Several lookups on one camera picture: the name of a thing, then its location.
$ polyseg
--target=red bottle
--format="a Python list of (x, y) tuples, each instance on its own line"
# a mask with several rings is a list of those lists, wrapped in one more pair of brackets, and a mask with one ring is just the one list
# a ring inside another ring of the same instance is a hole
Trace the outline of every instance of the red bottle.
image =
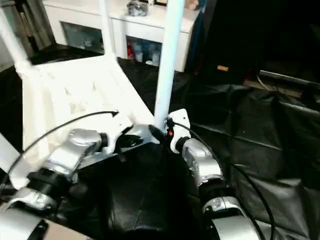
[(131, 41), (128, 41), (127, 43), (127, 51), (128, 51), (128, 59), (134, 60), (135, 54), (134, 54), (134, 50), (132, 49)]

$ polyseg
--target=cord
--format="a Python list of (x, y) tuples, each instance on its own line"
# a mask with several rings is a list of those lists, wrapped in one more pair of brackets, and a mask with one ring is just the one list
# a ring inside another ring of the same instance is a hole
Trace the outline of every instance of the cord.
[[(180, 124), (178, 122), (174, 122), (172, 120), (172, 118), (168, 119), (167, 121), (167, 124), (168, 126), (170, 125), (177, 125), (177, 126), (180, 126), (186, 130), (188, 130), (190, 133), (192, 133), (203, 145), (205, 145), (208, 150), (210, 151), (210, 153), (212, 154), (212, 156), (218, 160), (217, 158), (217, 155), (214, 153), (214, 151), (211, 149), (211, 147), (198, 135), (196, 134), (193, 130), (191, 130), (190, 128), (184, 126), (183, 124)], [(275, 223), (275, 218), (274, 218), (274, 215), (265, 199), (265, 197), (263, 196), (263, 194), (261, 193), (261, 191), (258, 189), (257, 185), (250, 179), (250, 177), (246, 174), (245, 171), (243, 171), (240, 167), (238, 167), (237, 165), (235, 164), (231, 164), (231, 166), (237, 170), (241, 175), (244, 176), (244, 178), (248, 181), (248, 183), (252, 186), (252, 188), (254, 189), (254, 191), (256, 192), (256, 194), (259, 196), (259, 198), (261, 199), (262, 203), (263, 203), (263, 206), (265, 208), (265, 210), (267, 211), (268, 213), (268, 216), (269, 216), (269, 219), (270, 219), (270, 225), (271, 225), (271, 235), (270, 235), (270, 240), (274, 240), (275, 237), (276, 237), (276, 223)], [(251, 219), (252, 223), (254, 224), (254, 226), (258, 226), (257, 222), (255, 219)]]
[(19, 161), (23, 158), (24, 154), (27, 153), (30, 149), (32, 149), (35, 145), (37, 145), (42, 139), (44, 139), (45, 137), (47, 137), (48, 135), (52, 134), (53, 132), (67, 126), (70, 125), (78, 120), (81, 119), (85, 119), (91, 116), (95, 116), (95, 115), (102, 115), (102, 114), (112, 114), (113, 116), (115, 116), (117, 114), (117, 112), (115, 111), (98, 111), (98, 112), (93, 112), (90, 114), (86, 114), (80, 117), (77, 117), (73, 120), (67, 121), (53, 129), (51, 129), (50, 131), (46, 132), (45, 134), (43, 134), (42, 136), (40, 136), (38, 139), (36, 139), (33, 143), (31, 143), (23, 153), (21, 153), (13, 162), (13, 164), (11, 165), (11, 167), (9, 168), (9, 171), (7, 172), (7, 174), (4, 174), (2, 181), (1, 181), (1, 185), (0, 185), (0, 199), (2, 197), (2, 192), (5, 189), (5, 186), (7, 184), (7, 181), (9, 179), (9, 174), (12, 172), (12, 170), (15, 168), (15, 166), (19, 163)]
[(260, 79), (260, 77), (259, 77), (258, 75), (256, 76), (256, 79), (258, 79), (259, 83), (260, 83), (266, 90), (271, 91), (271, 90), (261, 81), (261, 79)]

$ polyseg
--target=black fabric backdrop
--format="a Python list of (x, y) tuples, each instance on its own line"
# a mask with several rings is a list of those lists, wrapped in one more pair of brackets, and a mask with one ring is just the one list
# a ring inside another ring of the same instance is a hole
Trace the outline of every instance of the black fabric backdrop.
[[(90, 54), (60, 46), (33, 62)], [(126, 60), (119, 63), (152, 109), (158, 69)], [(0, 79), (1, 103), (7, 103), (1, 105), (5, 116), (1, 133), (19, 149), (21, 83), (13, 69)], [(320, 113), (316, 102), (237, 85), (201, 85), (197, 79), (176, 74), (171, 110), (182, 106), (188, 110), (192, 129), (226, 166), (227, 178), (267, 237), (269, 218), (260, 199), (245, 179), (228, 168), (229, 163), (241, 165), (267, 199), (277, 224), (277, 240), (320, 240)], [(57, 222), (94, 239), (154, 238), (154, 233), (159, 239), (169, 235), (201, 239), (200, 202), (192, 178), (183, 160), (161, 146), (148, 144), (114, 157), (82, 170), (79, 178), (60, 207)]]

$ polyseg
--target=white chair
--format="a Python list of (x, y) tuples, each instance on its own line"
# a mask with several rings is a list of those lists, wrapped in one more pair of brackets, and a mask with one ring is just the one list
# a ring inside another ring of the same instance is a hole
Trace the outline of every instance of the white chair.
[[(32, 65), (28, 61), (25, 51), (17, 42), (0, 8), (0, 35), (22, 79), (24, 148), (48, 130), (81, 115), (97, 111), (119, 111), (126, 114), (134, 124), (155, 124), (164, 131), (185, 0), (172, 0), (167, 6), (155, 117), (117, 63), (108, 31), (107, 3), (107, 0), (99, 0), (105, 51), (103, 56), (41, 65)], [(25, 158), (27, 163), (31, 169), (36, 168), (41, 163), (41, 159), (62, 141), (69, 129), (86, 128), (108, 132), (108, 121), (111, 117), (111, 115), (93, 116), (52, 134), (27, 155)], [(5, 160), (0, 154), (0, 168), (3, 168), (3, 161)]]

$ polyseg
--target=white table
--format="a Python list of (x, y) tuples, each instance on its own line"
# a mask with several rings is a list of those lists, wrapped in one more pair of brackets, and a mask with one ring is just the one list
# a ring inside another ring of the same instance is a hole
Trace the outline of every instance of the white table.
[[(128, 16), (129, 0), (109, 0), (110, 32), (112, 47), (117, 57), (127, 59), (126, 36), (162, 43), (166, 21), (166, 7), (149, 7), (147, 16)], [(45, 10), (58, 44), (67, 45), (61, 22), (102, 29), (97, 0), (44, 0)], [(199, 10), (184, 10), (175, 70), (184, 72), (195, 21)]]

